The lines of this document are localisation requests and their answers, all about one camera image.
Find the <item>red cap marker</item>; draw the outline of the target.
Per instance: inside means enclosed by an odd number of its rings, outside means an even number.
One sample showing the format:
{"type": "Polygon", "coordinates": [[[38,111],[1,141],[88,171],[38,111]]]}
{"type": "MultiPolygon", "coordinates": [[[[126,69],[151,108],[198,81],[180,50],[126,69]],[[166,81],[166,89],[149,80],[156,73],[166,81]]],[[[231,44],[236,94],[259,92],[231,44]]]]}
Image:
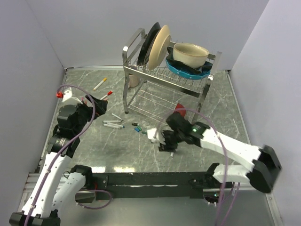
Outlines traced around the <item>red cap marker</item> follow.
{"type": "Polygon", "coordinates": [[[102,98],[100,98],[100,100],[104,100],[106,99],[108,96],[110,96],[113,93],[113,91],[109,91],[106,95],[104,95],[102,98]]]}

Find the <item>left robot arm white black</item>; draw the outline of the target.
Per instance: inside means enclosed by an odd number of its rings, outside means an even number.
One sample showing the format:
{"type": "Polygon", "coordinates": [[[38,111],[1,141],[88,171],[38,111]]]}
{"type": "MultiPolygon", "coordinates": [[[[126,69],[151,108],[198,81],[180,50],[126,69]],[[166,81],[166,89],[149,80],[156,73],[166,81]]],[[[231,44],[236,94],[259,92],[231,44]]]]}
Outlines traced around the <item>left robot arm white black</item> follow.
{"type": "Polygon", "coordinates": [[[21,212],[12,213],[12,226],[58,226],[61,224],[60,211],[68,200],[73,199],[80,189],[88,189],[94,184],[92,169],[75,166],[67,181],[58,188],[63,173],[72,160],[80,143],[80,135],[88,129],[92,121],[104,115],[108,102],[91,95],[85,97],[92,104],[75,97],[59,93],[64,106],[59,109],[57,124],[48,141],[44,165],[33,192],[21,212]]]}

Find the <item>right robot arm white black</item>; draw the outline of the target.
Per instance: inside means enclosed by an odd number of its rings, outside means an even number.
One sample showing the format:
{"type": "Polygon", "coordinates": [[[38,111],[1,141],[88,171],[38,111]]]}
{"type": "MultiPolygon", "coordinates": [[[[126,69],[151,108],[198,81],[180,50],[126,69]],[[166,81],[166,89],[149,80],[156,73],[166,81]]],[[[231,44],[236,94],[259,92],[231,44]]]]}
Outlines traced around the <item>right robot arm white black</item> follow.
{"type": "Polygon", "coordinates": [[[191,124],[178,112],[172,113],[166,122],[170,130],[155,128],[153,135],[148,135],[149,140],[160,144],[161,151],[174,152],[178,143],[185,142],[237,162],[236,165],[214,165],[213,171],[206,175],[210,187],[225,182],[240,182],[249,183],[266,194],[273,190],[282,166],[271,146],[258,147],[243,143],[202,122],[191,124]]]}

